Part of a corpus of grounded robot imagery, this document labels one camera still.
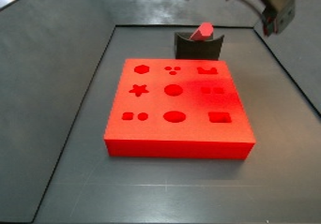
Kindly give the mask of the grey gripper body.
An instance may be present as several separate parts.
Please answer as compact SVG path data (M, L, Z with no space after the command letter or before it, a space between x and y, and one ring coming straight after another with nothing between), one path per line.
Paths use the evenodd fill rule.
M295 18L296 0L261 0L265 5L261 14L264 34L279 35Z

